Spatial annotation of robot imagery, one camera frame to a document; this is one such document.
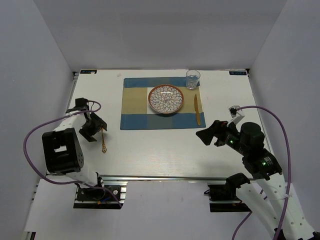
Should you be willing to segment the blue and tan placemat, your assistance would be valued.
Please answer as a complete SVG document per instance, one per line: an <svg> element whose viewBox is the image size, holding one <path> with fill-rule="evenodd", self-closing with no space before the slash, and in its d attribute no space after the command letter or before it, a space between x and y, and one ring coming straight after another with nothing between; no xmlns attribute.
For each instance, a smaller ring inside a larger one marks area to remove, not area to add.
<svg viewBox="0 0 320 240"><path fill-rule="evenodd" d="M148 94L156 86L173 85L184 95L182 107L172 114L160 114L151 109ZM197 94L201 125L196 121L194 96ZM185 77L136 77L123 80L121 130L170 130L205 128L200 84L195 89L186 87Z"/></svg>

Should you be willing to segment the gold knife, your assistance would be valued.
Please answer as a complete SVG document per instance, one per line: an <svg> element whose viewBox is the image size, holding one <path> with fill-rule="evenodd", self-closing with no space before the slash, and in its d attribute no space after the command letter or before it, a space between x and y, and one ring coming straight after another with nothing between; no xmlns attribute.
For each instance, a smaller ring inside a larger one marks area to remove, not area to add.
<svg viewBox="0 0 320 240"><path fill-rule="evenodd" d="M200 112L199 112L197 94L194 95L194 110L195 110L195 114L196 114L197 125L200 126L201 125L201 117L200 117Z"/></svg>

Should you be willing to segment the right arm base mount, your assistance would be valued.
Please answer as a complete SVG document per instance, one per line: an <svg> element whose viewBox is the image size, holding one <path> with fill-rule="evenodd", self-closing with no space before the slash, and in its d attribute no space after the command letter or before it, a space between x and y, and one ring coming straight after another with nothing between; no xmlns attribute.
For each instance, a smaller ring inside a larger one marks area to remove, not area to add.
<svg viewBox="0 0 320 240"><path fill-rule="evenodd" d="M209 198L211 213L248 213L250 209L224 184L211 184L203 193Z"/></svg>

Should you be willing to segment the gold fork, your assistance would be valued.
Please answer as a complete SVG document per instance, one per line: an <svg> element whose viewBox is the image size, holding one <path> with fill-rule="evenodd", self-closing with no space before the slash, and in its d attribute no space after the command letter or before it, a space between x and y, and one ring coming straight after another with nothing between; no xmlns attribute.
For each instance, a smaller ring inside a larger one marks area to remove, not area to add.
<svg viewBox="0 0 320 240"><path fill-rule="evenodd" d="M105 143L105 138L104 138L104 128L102 127L101 130L101 142L102 142L102 153L105 154L107 152L107 147L106 147L106 143Z"/></svg>

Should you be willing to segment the patterned ceramic plate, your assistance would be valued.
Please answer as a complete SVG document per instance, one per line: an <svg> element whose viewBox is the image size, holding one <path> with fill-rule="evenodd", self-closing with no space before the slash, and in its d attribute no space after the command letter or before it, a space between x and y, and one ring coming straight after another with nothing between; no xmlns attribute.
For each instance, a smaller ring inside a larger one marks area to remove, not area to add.
<svg viewBox="0 0 320 240"><path fill-rule="evenodd" d="M148 94L148 104L158 114L174 114L184 104L184 94L176 86L161 84Z"/></svg>

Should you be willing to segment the clear drinking glass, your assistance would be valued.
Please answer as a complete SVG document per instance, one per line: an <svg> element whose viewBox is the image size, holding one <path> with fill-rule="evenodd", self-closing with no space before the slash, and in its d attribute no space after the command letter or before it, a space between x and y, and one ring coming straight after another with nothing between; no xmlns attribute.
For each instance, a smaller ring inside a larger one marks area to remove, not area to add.
<svg viewBox="0 0 320 240"><path fill-rule="evenodd" d="M186 81L185 81L186 87L190 90L193 90L197 87L201 74L199 71L191 69L186 72L185 77L186 77Z"/></svg>

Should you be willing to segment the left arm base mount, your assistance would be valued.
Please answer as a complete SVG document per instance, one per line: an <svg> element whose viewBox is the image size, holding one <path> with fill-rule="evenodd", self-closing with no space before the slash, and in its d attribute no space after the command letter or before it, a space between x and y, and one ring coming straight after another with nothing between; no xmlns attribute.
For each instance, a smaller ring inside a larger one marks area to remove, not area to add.
<svg viewBox="0 0 320 240"><path fill-rule="evenodd" d="M83 188L79 184L76 186L74 209L120 210L122 206L118 204L112 194L121 205L125 202L127 182L107 181L104 187L109 189L112 194L106 190Z"/></svg>

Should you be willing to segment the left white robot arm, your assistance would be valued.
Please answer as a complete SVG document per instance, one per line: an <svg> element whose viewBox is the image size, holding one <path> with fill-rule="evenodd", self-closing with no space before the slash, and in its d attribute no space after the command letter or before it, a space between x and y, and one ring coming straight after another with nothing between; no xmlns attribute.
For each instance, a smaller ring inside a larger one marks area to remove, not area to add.
<svg viewBox="0 0 320 240"><path fill-rule="evenodd" d="M100 175L87 163L78 137L88 143L96 142L94 136L107 130L107 123L90 108L90 100L77 98L61 123L52 131L42 134L45 164L49 173L67 176L79 185L89 186L88 193L99 200L105 196L106 187Z"/></svg>

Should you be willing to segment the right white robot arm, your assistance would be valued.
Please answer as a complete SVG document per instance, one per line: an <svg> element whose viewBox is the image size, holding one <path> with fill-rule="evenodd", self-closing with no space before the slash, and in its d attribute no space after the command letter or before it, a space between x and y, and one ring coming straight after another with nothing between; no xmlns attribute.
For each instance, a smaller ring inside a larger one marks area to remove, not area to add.
<svg viewBox="0 0 320 240"><path fill-rule="evenodd" d="M302 209L286 190L283 171L275 158L264 147L265 135L261 127L245 122L237 130L232 122L216 120L204 130L196 132L208 146L216 138L216 147L229 146L242 155L242 163L266 195L264 199L250 180L237 173L226 179L226 195L244 202L263 224L270 237L277 240L318 240L319 232L308 223Z"/></svg>

